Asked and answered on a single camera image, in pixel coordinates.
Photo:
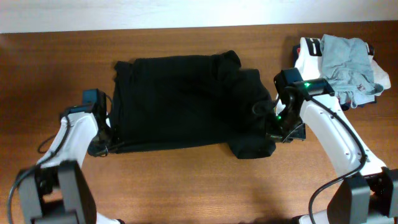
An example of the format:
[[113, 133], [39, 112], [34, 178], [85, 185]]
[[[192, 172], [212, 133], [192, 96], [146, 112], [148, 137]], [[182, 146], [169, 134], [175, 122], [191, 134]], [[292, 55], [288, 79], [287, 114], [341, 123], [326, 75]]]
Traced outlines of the black t-shirt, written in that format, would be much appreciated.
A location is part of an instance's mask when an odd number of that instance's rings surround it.
[[114, 152], [158, 151], [226, 143], [239, 159], [269, 157], [272, 112], [255, 68], [230, 50], [216, 55], [138, 58], [114, 67]]

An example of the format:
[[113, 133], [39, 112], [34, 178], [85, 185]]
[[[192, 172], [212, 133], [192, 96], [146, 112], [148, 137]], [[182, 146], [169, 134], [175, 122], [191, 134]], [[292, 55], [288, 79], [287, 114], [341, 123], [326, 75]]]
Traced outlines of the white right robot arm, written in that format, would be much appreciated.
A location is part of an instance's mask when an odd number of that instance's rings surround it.
[[293, 223], [397, 223], [397, 170], [389, 169], [346, 118], [324, 78], [304, 80], [296, 68], [274, 77], [278, 102], [267, 137], [302, 138], [307, 125], [325, 150], [337, 178], [310, 197], [308, 213]]

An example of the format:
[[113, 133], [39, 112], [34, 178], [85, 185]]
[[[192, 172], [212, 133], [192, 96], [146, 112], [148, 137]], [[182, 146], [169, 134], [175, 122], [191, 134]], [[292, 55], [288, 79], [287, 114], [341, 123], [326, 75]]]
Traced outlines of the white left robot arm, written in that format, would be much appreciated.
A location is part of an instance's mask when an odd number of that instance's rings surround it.
[[47, 152], [19, 171], [7, 198], [7, 220], [13, 222], [12, 200], [19, 194], [25, 223], [121, 223], [97, 211], [81, 171], [86, 153], [107, 140], [106, 107], [87, 102], [67, 108]]

